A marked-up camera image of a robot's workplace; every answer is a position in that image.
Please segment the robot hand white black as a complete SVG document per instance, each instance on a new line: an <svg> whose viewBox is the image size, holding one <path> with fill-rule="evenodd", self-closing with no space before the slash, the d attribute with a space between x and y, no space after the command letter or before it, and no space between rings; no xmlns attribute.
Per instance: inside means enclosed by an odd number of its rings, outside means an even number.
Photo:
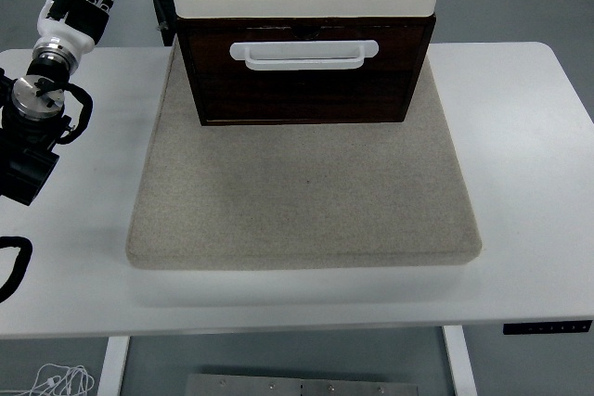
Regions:
<svg viewBox="0 0 594 396"><path fill-rule="evenodd" d="M46 0L39 13L37 49L55 45L80 53L100 41L115 0Z"/></svg>

